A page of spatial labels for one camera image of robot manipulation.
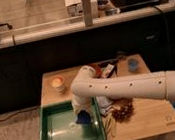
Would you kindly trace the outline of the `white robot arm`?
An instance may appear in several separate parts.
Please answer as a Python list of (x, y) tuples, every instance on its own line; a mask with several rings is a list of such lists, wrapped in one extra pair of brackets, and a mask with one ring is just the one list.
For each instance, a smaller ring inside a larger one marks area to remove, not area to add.
[(92, 66), (82, 66), (71, 82), (72, 106), (76, 114), (90, 112), (90, 100), (96, 96), (109, 98), (150, 98), (175, 101), (175, 70), (96, 78)]

